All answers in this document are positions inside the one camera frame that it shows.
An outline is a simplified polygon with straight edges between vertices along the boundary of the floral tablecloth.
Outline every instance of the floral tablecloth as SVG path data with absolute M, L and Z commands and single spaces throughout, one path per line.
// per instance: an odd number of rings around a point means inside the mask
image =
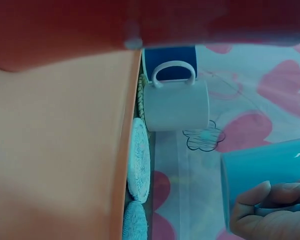
M 156 134 L 153 240 L 239 240 L 224 229 L 220 154 L 300 138 L 300 45 L 198 45 L 196 52 L 214 137 Z

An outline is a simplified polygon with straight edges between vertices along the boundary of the hand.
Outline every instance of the hand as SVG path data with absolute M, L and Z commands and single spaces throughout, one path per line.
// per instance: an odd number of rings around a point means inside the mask
M 300 203 L 300 180 L 273 186 L 265 181 L 237 197 L 230 229 L 245 240 L 300 240 L 300 211 L 254 215 L 258 204 L 261 208 L 280 208 L 296 203 Z

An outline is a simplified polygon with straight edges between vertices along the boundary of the red plastic object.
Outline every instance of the red plastic object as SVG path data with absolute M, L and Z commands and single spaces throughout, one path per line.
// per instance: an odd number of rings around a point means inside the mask
M 300 43 L 300 0 L 0 0 L 0 69 L 197 43 Z

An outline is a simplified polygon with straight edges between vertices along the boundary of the blue cup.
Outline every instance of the blue cup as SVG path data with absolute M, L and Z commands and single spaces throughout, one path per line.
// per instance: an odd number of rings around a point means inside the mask
M 270 181 L 294 183 L 300 179 L 300 139 L 224 153 L 221 156 L 221 186 L 226 229 L 239 194 Z M 266 216 L 275 211 L 300 211 L 300 204 L 284 208 L 255 208 L 255 214 Z
M 160 64 L 169 61 L 183 61 L 190 64 L 198 75 L 197 54 L 195 46 L 149 48 L 142 51 L 143 73 L 151 81 L 152 73 Z M 172 66 L 158 72 L 156 78 L 159 81 L 189 79 L 191 72 L 181 66 Z

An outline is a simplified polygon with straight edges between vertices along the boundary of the mug handle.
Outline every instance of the mug handle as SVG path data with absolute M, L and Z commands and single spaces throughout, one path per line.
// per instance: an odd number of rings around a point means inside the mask
M 157 79 L 157 74 L 161 70 L 169 68 L 169 67 L 183 67 L 183 68 L 188 69 L 190 71 L 190 73 L 191 73 L 191 76 L 190 76 L 189 79 L 187 79 L 184 82 L 187 85 L 193 85 L 193 84 L 195 84 L 196 71 L 195 71 L 194 67 L 191 66 L 189 63 L 187 63 L 185 61 L 177 61 L 177 60 L 175 60 L 175 61 L 167 61 L 167 62 L 161 63 L 159 66 L 157 66 L 153 70 L 153 73 L 152 73 L 152 76 L 151 76 L 151 80 L 152 80 L 153 86 L 155 88 L 159 89 L 159 88 L 162 88 L 164 86 L 164 84 Z

